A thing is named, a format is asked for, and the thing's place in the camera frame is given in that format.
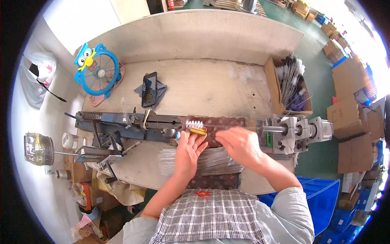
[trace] red flower embroidery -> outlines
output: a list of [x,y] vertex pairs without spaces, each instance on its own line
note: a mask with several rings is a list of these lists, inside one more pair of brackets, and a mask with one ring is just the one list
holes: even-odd
[[197,195],[198,197],[205,197],[205,196],[209,196],[210,192],[209,191],[195,191],[194,194]]

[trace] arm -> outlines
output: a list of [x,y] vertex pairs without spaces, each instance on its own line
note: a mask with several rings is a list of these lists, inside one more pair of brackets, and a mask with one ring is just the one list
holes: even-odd
[[293,173],[260,150],[255,132],[234,127],[217,132],[215,140],[226,148],[237,163],[264,176],[275,191],[280,192],[289,187],[302,189]]
[[206,136],[198,138],[197,134],[181,131],[179,145],[176,150],[175,173],[150,199],[141,217],[158,220],[164,207],[172,204],[184,192],[190,180],[195,176],[198,157],[207,147],[203,141]]

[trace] blue owl fan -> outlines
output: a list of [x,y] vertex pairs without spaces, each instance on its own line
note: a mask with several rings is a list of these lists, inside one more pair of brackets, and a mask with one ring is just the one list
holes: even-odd
[[107,98],[112,86],[122,78],[117,57],[101,43],[92,49],[84,43],[74,64],[79,67],[74,80],[93,96]]

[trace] wooden pallet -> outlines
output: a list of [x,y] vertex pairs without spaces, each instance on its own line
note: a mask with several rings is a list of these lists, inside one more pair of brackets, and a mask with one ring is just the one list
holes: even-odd
[[[229,0],[216,0],[214,7],[220,8],[220,9],[228,9],[228,10],[244,12],[243,10],[240,10],[239,8],[237,8],[240,4],[243,4],[244,1],[245,0],[243,0],[241,3],[237,3],[237,2],[232,2]],[[256,11],[257,11],[257,15],[267,17],[267,15],[265,14],[265,12],[263,10],[263,7],[260,5],[259,2],[256,3]]]

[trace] metal spring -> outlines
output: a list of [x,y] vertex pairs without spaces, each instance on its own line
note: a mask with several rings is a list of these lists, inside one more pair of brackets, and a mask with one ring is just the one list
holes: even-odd
[[95,113],[95,112],[83,112],[81,117],[83,120],[89,120],[89,121],[101,121],[102,113]]
[[197,120],[197,121],[189,121],[189,120],[187,120],[186,121],[186,128],[187,129],[190,129],[190,128],[197,128],[197,129],[201,129],[201,128],[204,128],[204,126],[203,126],[203,122],[202,121],[199,121],[199,120]]

